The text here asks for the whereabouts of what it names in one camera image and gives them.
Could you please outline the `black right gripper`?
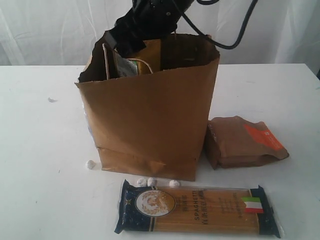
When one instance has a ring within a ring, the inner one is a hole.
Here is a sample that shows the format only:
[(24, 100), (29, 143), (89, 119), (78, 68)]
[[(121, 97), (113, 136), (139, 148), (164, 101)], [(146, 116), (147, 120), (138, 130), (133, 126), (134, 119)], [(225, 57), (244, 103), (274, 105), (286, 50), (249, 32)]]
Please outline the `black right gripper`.
[(176, 31), (192, 0), (133, 0), (132, 8), (105, 31), (104, 41), (122, 57), (146, 48), (144, 41), (162, 39)]

